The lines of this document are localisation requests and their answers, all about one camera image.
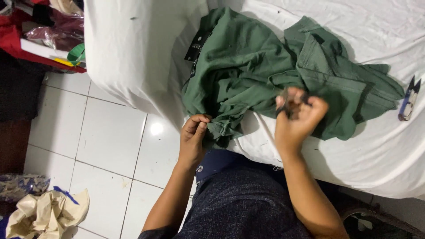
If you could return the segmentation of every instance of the white mattress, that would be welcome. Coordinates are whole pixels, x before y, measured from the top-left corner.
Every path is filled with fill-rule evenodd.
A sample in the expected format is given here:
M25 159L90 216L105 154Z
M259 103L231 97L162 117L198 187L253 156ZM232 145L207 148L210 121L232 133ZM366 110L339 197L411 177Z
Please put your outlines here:
M178 130L185 117L180 89L190 71L184 55L201 16L221 6L259 19L280 38L303 15L311 17L340 37L353 61L387 63L402 85L425 73L423 0L91 0L85 2L88 74L108 93ZM386 197L425 194L424 109L420 92L408 122L389 111L358 125L347 141L309 137L303 154L313 175ZM281 166L274 127L274 119L249 112L245 135L229 149Z

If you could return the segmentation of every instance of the person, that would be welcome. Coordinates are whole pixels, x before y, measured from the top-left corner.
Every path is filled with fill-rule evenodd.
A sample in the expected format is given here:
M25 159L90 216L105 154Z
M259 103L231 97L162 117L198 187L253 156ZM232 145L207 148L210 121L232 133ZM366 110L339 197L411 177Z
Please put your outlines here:
M314 96L303 103L304 91L298 88L289 88L288 94L293 115L288 119L279 113L275 129L284 173L227 150L205 154L201 142L211 117L194 115L181 130L179 159L139 239L348 239L337 211L301 155L302 142L328 104ZM283 104L278 96L277 108ZM194 176L196 193L178 232Z

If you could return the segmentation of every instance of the bed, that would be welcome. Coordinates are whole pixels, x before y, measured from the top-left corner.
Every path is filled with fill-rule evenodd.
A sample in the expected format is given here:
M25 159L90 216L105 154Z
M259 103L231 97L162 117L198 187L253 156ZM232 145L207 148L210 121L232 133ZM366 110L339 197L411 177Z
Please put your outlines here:
M351 60L389 64L389 74L405 87L413 75L425 78L423 0L86 1L88 74L109 94L179 130L186 117L180 90L191 67L184 55L200 18L223 6L260 20L281 39L284 29L306 15L337 35ZM385 197L425 194L424 94L410 121L400 122L397 114L358 125L347 141L309 137L303 154L315 178ZM228 149L281 166L274 127L274 119L248 112L244 136Z

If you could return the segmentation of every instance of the left hand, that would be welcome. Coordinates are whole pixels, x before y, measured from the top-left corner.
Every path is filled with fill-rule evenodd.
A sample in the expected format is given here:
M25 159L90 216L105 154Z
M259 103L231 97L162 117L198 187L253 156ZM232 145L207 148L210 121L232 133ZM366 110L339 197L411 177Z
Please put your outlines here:
M207 131L211 116L196 114L191 116L180 131L180 152L178 164L194 168L203 159L206 150L202 148L202 139Z

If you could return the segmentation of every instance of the right hand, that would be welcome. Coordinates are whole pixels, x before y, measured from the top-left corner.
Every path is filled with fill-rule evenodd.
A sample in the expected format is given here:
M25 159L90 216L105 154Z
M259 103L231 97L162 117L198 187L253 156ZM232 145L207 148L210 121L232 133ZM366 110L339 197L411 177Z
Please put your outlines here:
M313 132L329 107L323 99L315 96L309 97L310 105L304 104L301 100L304 91L295 87L289 87L288 94L293 115L288 119L282 111L276 118L275 144L281 156L300 153L303 141ZM276 108L284 103L282 96L276 97Z

